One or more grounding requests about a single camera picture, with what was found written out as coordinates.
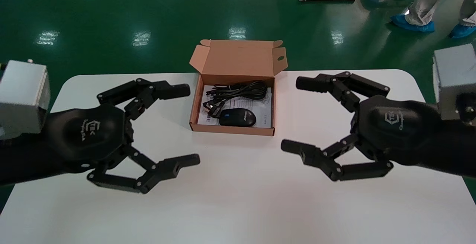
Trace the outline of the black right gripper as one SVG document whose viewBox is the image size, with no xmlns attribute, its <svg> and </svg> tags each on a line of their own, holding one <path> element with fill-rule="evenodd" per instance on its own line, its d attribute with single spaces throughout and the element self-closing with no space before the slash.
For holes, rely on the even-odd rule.
<svg viewBox="0 0 476 244">
<path fill-rule="evenodd" d="M 320 169 L 331 181 L 386 176 L 391 161 L 456 176 L 475 178 L 475 127 L 460 120 L 442 120 L 437 107 L 414 100 L 386 98 L 390 88 L 348 71 L 300 76 L 296 88 L 329 93 L 347 111 L 355 112 L 347 137 L 325 149 L 281 141 L 281 150 L 299 155 L 305 166 Z M 368 99 L 360 103 L 358 93 Z M 340 165 L 336 159 L 357 148 L 370 162 Z"/>
</svg>

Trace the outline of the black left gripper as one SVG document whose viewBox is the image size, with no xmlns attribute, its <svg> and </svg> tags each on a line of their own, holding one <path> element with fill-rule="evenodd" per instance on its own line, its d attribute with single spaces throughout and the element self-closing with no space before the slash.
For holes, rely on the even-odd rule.
<svg viewBox="0 0 476 244">
<path fill-rule="evenodd" d="M 157 163 L 129 144 L 136 120 L 157 100 L 187 97 L 188 84 L 171 85 L 137 78 L 97 95 L 100 106 L 51 113 L 38 134 L 23 133 L 1 140 L 0 183 L 11 185 L 59 176 L 88 174 L 98 187 L 147 194 L 159 182 L 177 178 L 184 167 L 200 164 L 198 154 L 167 158 Z M 131 100 L 124 110 L 116 105 Z M 125 158 L 145 172 L 138 178 L 115 176 L 107 171 Z"/>
</svg>

